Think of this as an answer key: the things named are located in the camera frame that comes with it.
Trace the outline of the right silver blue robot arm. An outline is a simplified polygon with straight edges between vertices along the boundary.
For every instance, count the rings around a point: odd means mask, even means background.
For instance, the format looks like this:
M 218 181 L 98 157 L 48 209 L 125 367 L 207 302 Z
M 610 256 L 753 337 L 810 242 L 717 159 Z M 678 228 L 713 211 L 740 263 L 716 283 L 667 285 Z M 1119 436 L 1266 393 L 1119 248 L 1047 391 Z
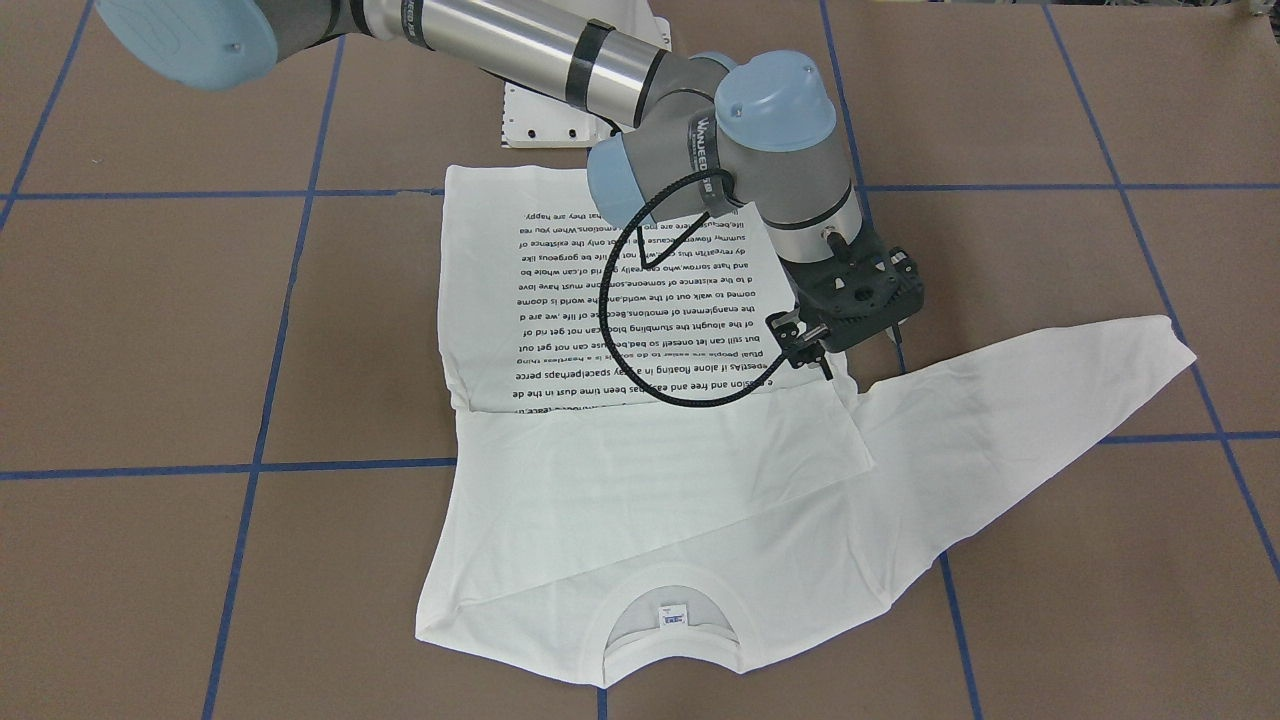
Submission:
M 603 18 L 591 17 L 599 8 Z M 589 143 L 588 186 L 621 237 L 754 206 L 796 299 L 767 325 L 791 366 L 824 365 L 922 309 L 913 259 L 887 249 L 854 196 L 837 111 L 805 54 L 737 63 L 681 56 L 644 1 L 99 1 L 145 65 L 207 91 L 264 77 L 347 35 L 406 41 L 507 83 L 518 128 L 543 143 Z

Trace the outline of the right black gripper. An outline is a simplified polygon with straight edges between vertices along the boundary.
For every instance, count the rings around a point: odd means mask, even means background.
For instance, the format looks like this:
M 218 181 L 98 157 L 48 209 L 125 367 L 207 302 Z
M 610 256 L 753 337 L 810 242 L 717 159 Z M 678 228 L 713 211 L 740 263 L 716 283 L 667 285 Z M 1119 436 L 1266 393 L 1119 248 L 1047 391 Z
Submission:
M 832 258 L 780 260 L 796 307 L 765 322 L 791 365 L 814 363 L 832 380 L 827 352 L 840 354 L 886 329 L 895 347 L 902 347 L 902 324 L 922 309 L 924 284 L 914 260 L 900 247 L 887 249 L 872 225 L 850 240 L 835 229 L 824 238 Z

